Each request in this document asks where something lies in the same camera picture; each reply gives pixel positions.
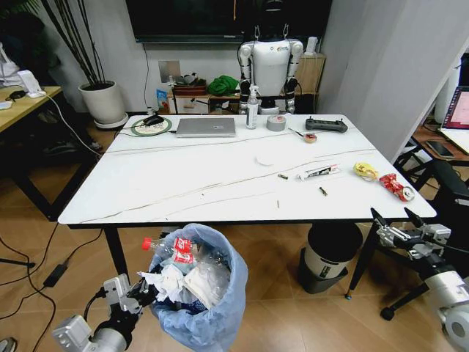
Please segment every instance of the spray bottle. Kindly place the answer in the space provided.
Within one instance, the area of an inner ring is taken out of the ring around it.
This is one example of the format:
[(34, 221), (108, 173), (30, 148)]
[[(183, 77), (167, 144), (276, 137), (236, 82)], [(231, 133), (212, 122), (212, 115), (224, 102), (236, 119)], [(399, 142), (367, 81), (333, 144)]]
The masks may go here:
[(257, 110), (259, 108), (259, 101), (256, 98), (256, 93), (258, 93), (259, 87), (251, 84), (249, 90), (251, 91), (251, 94), (249, 95), (248, 100), (248, 114), (246, 116), (246, 127), (253, 130), (257, 126)]

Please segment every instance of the red bottle cap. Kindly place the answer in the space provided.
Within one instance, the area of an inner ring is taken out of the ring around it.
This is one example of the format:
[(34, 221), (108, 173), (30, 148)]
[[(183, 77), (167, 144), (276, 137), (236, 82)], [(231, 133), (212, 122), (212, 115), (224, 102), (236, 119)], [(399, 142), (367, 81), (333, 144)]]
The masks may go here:
[(152, 238), (151, 237), (145, 237), (144, 242), (141, 244), (141, 248), (144, 251), (149, 250), (149, 248), (152, 246)]

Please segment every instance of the black trash can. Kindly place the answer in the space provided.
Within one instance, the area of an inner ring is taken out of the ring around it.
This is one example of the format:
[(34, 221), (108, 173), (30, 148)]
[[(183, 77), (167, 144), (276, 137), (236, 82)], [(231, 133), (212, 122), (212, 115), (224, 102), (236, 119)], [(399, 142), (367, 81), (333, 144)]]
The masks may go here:
[(362, 243), (361, 231), (354, 223), (313, 224), (298, 267), (298, 281), (305, 291), (322, 292), (346, 276), (345, 266)]

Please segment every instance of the tile floor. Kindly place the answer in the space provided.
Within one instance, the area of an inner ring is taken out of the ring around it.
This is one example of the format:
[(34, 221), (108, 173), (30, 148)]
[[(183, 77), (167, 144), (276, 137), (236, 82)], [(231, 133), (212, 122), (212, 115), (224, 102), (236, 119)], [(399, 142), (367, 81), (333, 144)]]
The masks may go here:
[[(93, 134), (105, 146), (111, 141), (111, 133), (94, 130)], [(38, 169), (32, 177), (53, 198), (74, 168)], [(430, 187), (423, 191), (431, 196)], [(0, 179), (0, 235), (9, 245), (39, 262), (54, 226), (11, 181)], [(368, 224), (361, 228), (366, 234)], [(312, 296), (297, 283), (295, 273), (308, 224), (217, 229), (227, 236), (249, 267), (245, 314), (231, 351), (452, 351), (422, 298), (400, 310), (392, 322), (379, 316), (387, 303), (415, 284), (403, 282), (408, 277), (415, 281), (413, 275), (386, 258), (375, 256), (351, 301), (343, 297), (351, 275), (330, 290)], [(32, 276), (36, 285), (41, 285), (55, 265), (77, 245), (98, 233), (97, 230), (69, 230), (59, 225), (44, 265)], [(131, 280), (136, 280), (135, 272), (145, 269), (151, 259), (150, 253), (140, 249), (142, 238), (158, 234), (156, 228), (121, 231)], [(0, 257), (22, 260), (3, 246), (0, 246)], [(21, 277), (25, 272), (24, 268), (0, 264), (0, 283)], [(114, 275), (104, 236), (77, 252), (56, 287), (46, 291), (57, 304), (52, 326), (74, 313), (83, 314), (87, 301), (102, 282)], [(394, 284), (400, 287), (398, 292), (393, 290)], [(0, 316), (13, 312), (21, 297), (31, 292), (27, 280), (0, 286)], [(103, 300), (97, 301), (89, 314), (90, 325), (96, 327), (106, 314)], [(31, 351), (50, 316), (51, 303), (38, 295), (32, 296), (24, 301), (16, 315), (0, 320), (0, 338), (13, 336), (19, 341), (18, 351)], [(38, 350), (59, 351), (50, 330)], [(134, 331), (129, 351), (188, 349), (162, 332), (158, 321), (146, 311)]]

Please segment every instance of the television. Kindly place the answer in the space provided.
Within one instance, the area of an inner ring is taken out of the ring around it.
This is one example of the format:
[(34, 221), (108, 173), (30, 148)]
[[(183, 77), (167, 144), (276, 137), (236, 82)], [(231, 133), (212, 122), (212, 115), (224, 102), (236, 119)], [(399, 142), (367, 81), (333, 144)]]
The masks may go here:
[[(242, 43), (254, 38), (262, 0), (126, 0), (138, 43)], [(284, 0), (288, 37), (321, 38), (332, 0)]]

